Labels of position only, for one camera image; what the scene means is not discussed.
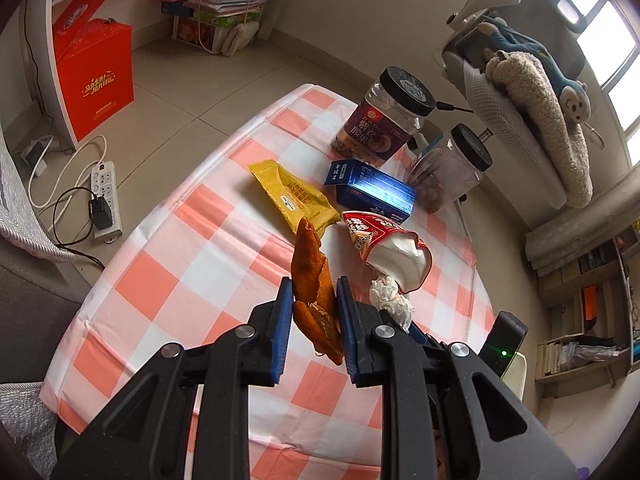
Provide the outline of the red gift box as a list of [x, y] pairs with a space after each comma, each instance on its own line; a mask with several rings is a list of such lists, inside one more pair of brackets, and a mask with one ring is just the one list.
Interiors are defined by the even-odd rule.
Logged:
[[106, 0], [70, 0], [52, 27], [58, 82], [75, 142], [134, 100], [132, 27], [97, 18]]

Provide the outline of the beige fleece blanket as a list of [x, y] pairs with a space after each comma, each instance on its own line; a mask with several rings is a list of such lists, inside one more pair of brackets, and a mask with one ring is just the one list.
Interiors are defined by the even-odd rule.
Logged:
[[569, 122], [540, 62], [524, 52], [498, 50], [485, 74], [534, 125], [538, 142], [558, 174], [568, 206], [582, 208], [592, 199], [587, 143], [582, 127]]

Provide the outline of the wooden desk shelf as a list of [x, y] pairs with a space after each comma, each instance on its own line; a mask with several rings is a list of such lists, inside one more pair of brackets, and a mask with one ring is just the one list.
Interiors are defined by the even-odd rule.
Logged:
[[614, 388], [639, 357], [639, 226], [538, 280], [550, 337], [537, 344], [536, 384], [547, 398]]

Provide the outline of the red instant noodle bowl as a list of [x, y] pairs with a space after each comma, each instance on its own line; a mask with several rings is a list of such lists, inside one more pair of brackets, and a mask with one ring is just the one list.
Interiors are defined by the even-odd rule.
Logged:
[[364, 263], [395, 280], [404, 294], [423, 285], [433, 257], [416, 232], [374, 212], [344, 211], [342, 220]]

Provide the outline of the grey sofa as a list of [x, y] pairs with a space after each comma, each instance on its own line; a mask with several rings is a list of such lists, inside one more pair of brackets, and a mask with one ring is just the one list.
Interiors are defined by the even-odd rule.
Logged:
[[56, 347], [90, 285], [44, 232], [1, 144], [1, 477], [47, 479], [58, 416], [40, 399]]

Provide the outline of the white power strip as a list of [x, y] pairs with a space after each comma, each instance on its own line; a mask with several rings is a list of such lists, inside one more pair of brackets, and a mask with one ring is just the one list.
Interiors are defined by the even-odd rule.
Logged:
[[93, 228], [96, 242], [112, 244], [122, 235], [122, 217], [120, 216], [117, 194], [117, 179], [114, 162], [107, 160], [99, 162], [91, 170], [91, 189], [97, 196], [102, 197], [111, 213], [112, 224], [108, 228]]

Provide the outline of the white trash bin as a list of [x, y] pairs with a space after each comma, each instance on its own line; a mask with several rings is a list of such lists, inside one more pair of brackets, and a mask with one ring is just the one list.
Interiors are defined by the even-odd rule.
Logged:
[[523, 400], [526, 376], [526, 356], [521, 352], [516, 352], [501, 379], [520, 400]]

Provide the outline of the white bookshelf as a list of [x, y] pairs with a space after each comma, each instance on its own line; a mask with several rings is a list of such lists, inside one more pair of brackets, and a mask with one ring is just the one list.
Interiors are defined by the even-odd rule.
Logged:
[[44, 114], [66, 148], [134, 99], [131, 56], [168, 19], [152, 0], [25, 0], [23, 32]]

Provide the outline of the clear jar black lid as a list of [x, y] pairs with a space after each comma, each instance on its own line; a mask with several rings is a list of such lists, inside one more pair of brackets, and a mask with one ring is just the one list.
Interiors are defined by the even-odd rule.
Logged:
[[427, 145], [411, 167], [407, 183], [428, 213], [455, 202], [480, 184], [492, 158], [480, 138], [457, 124]]

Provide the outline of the yellow snack packet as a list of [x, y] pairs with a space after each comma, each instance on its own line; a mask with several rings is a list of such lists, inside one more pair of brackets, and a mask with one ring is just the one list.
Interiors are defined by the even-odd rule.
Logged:
[[293, 233], [300, 220], [307, 219], [318, 237], [341, 220], [326, 196], [306, 181], [294, 176], [272, 159], [255, 162], [248, 170], [276, 205]]

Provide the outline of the white tissue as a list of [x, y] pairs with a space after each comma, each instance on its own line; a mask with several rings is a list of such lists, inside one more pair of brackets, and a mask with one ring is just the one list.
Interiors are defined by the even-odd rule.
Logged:
[[408, 333], [414, 307], [391, 276], [381, 275], [371, 283], [369, 300], [373, 307], [387, 311], [395, 323]]

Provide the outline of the grey office chair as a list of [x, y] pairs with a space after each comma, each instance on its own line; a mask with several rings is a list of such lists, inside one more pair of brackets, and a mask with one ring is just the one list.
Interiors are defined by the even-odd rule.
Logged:
[[582, 208], [592, 199], [585, 57], [576, 32], [586, 19], [564, 16], [565, 0], [466, 0], [436, 53], [444, 75], [475, 116], [532, 179], [547, 203]]

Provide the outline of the beige window curtain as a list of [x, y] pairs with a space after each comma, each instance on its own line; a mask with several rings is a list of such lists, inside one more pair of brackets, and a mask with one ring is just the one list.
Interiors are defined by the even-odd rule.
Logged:
[[582, 209], [526, 234], [525, 255], [541, 278], [613, 238], [639, 219], [639, 165]]

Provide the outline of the purple label nut jar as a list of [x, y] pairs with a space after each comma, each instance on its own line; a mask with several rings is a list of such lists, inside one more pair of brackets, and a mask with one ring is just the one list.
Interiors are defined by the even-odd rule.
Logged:
[[381, 168], [424, 125], [436, 107], [427, 86], [397, 66], [388, 66], [332, 140], [344, 158]]

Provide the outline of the blue monkey plush toy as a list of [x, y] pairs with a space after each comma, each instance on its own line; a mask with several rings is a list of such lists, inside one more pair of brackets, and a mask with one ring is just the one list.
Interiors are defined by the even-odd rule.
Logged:
[[477, 29], [488, 36], [498, 50], [533, 55], [544, 69], [564, 116], [571, 122], [583, 124], [591, 117], [587, 85], [565, 76], [543, 44], [517, 32], [502, 18], [486, 16], [477, 24]]

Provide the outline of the pink checkered tablecloth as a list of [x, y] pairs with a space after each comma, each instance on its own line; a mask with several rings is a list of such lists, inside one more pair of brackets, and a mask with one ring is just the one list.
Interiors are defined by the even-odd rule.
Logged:
[[[157, 350], [210, 344], [273, 300], [290, 272], [293, 234], [250, 173], [273, 160], [313, 186], [352, 101], [304, 84], [254, 116], [129, 235], [66, 330], [40, 391], [76, 431]], [[293, 330], [280, 382], [250, 390], [255, 479], [374, 479], [382, 398]]]

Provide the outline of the dark blue carton box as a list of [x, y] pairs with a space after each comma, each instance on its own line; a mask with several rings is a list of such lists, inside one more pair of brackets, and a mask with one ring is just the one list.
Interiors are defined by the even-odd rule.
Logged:
[[382, 214], [398, 224], [409, 219], [416, 203], [411, 186], [357, 159], [331, 162], [324, 185], [334, 188], [345, 210]]

